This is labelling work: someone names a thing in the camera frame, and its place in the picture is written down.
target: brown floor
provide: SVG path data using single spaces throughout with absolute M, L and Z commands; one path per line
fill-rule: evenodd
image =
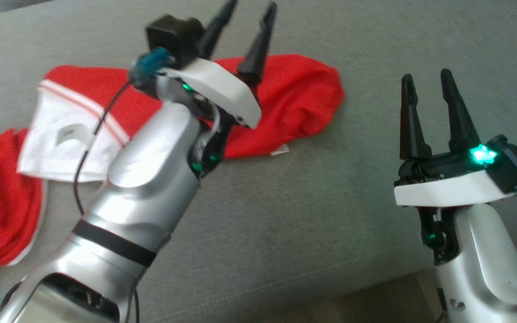
M 434 274 L 428 270 L 262 323 L 434 323 L 442 312 Z

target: white stripe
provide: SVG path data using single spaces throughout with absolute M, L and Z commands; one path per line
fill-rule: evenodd
M 91 108 L 92 110 L 97 112 L 99 114 L 99 116 L 102 115 L 105 110 L 103 108 L 103 106 L 101 106 L 97 102 L 91 100 L 90 98 L 84 96 L 83 94 L 75 92 L 75 91 L 71 90 L 70 88 L 67 88 L 61 84 L 53 82 L 52 80 L 47 80 L 47 79 L 43 80 L 39 83 L 39 85 L 40 86 L 44 85 L 49 88 L 52 88 L 53 90 L 60 92 L 61 94 L 63 94 L 64 96 L 67 96 L 68 98 L 71 98 L 77 102 L 81 102 L 88 108 Z M 46 92 L 48 94 L 56 96 L 52 92 L 49 92 L 49 91 L 46 91 Z M 125 132 L 125 129 L 123 129 L 123 127 L 121 127 L 119 122 L 117 122 L 117 120 L 113 117 L 112 114 L 109 114 L 105 118 L 105 123 L 107 123 L 111 127 L 111 129 L 113 129 L 113 131 L 115 131 L 115 134 L 121 139 L 121 141 L 123 141 L 124 143 L 127 143 L 129 141 L 129 135 Z

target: gray fabric surface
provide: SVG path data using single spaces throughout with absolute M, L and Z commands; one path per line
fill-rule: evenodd
M 60 64 L 128 67 L 162 13 L 208 21 L 219 0 L 57 0 L 0 15 L 0 133 L 27 127 L 35 86 Z M 346 101 L 324 133 L 211 174 L 139 285 L 143 323 L 246 322 L 429 266 L 415 210 L 394 204 L 400 78 L 412 73 L 425 136 L 447 149 L 439 71 L 450 68 L 483 140 L 517 143 L 517 2 L 279 0 L 272 53 L 341 71 Z M 246 51 L 265 1 L 242 0 L 215 57 Z M 88 196 L 97 186 L 85 185 Z M 0 268 L 0 300 L 78 219 L 52 183 L 34 250 Z M 517 200 L 496 204 L 517 237 Z

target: black band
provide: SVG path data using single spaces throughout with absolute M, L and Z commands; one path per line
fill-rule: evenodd
M 105 229 L 80 220 L 72 231 L 75 235 L 101 245 L 119 256 L 125 257 L 143 266 L 150 266 L 153 263 L 156 253 L 138 244 L 132 243 Z

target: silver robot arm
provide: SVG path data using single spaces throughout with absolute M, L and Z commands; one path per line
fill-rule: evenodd
M 125 323 L 133 291 L 199 188 L 222 160 L 235 125 L 256 127 L 276 5 L 236 75 L 208 61 L 235 0 L 203 30 L 164 16 L 147 27 L 151 53 L 130 71 L 138 90 L 163 101 L 109 167 L 84 216 L 6 300 L 0 323 Z M 213 122 L 207 126 L 203 120 Z
M 402 79 L 400 180 L 396 204 L 414 206 L 422 241 L 433 250 L 438 293 L 448 323 L 517 323 L 517 251 L 488 203 L 517 193 L 517 146 L 504 135 L 482 145 L 449 70 L 449 153 L 424 141 L 410 74 Z

